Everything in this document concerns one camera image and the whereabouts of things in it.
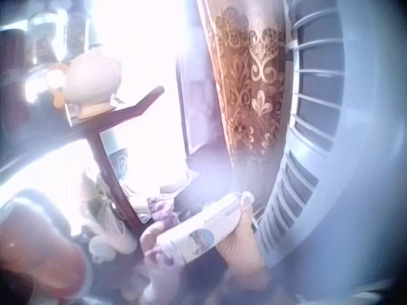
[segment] person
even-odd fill
[[[256,301],[257,304],[262,304],[275,297],[284,300],[284,303],[279,302],[278,304],[296,304],[286,297],[282,289],[277,286],[265,266],[251,226],[251,204],[243,202],[241,210],[240,221],[234,232],[216,245],[216,251],[225,261],[227,271],[215,289],[206,291],[202,304],[254,304]],[[188,294],[194,294],[194,291],[186,291],[185,281],[182,281],[185,273],[183,269],[187,268],[175,266],[174,262],[170,262],[170,264],[165,262],[163,254],[159,253],[156,257],[151,255],[157,236],[166,229],[166,225],[162,221],[157,221],[149,226],[141,236],[141,248],[145,255],[145,265],[151,283],[144,290],[139,304],[199,304],[196,301],[191,302],[191,298],[187,297]]]

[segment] blurry object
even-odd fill
[[[65,10],[44,10],[29,19],[25,33],[28,67],[61,61],[66,56],[66,23]]]
[[[19,198],[0,214],[2,267],[30,275],[38,292],[50,297],[86,294],[92,271],[84,253],[52,226],[39,208]]]
[[[63,95],[67,103],[80,106],[79,120],[116,108],[113,98],[121,83],[120,61],[95,48],[76,57],[69,68],[65,66],[60,70],[66,74],[63,90],[49,84],[50,91]]]
[[[92,260],[100,264],[101,262],[111,262],[116,258],[116,251],[107,244],[103,237],[94,236],[89,242],[89,252],[93,255]]]

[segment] fan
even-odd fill
[[[291,119],[257,239],[312,300],[392,278],[407,245],[407,38],[396,3],[290,2]]]

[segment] wrist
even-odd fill
[[[265,267],[252,270],[250,273],[234,274],[233,277],[244,290],[264,290],[272,281],[272,277]]]

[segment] brown patterned curtain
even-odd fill
[[[198,0],[235,185],[266,203],[285,64],[283,0]]]

